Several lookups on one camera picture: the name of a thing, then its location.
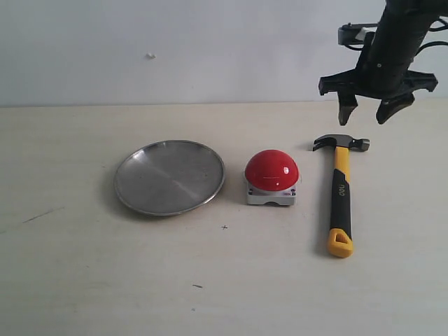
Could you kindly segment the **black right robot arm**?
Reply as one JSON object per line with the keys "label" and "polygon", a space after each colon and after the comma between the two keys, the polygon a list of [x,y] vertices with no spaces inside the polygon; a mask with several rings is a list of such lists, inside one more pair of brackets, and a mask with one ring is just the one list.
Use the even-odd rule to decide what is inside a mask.
{"label": "black right robot arm", "polygon": [[414,103],[414,91],[434,91],[435,75],[412,71],[410,64],[425,48],[432,24],[445,16],[446,1],[387,1],[377,23],[338,29],[339,45],[360,51],[360,56],[354,69],[320,78],[318,90],[321,95],[337,93],[341,125],[357,107],[357,97],[380,100],[376,118],[384,124]]}

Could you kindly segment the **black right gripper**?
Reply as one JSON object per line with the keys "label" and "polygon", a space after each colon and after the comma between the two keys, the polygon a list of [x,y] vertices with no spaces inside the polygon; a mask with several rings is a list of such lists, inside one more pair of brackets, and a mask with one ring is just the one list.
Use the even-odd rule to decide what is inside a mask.
{"label": "black right gripper", "polygon": [[438,80],[432,73],[410,70],[421,37],[368,33],[352,70],[320,78],[321,95],[337,92],[338,120],[345,126],[358,107],[355,95],[383,99],[376,119],[384,124],[399,111],[413,105],[416,90],[434,91]]}

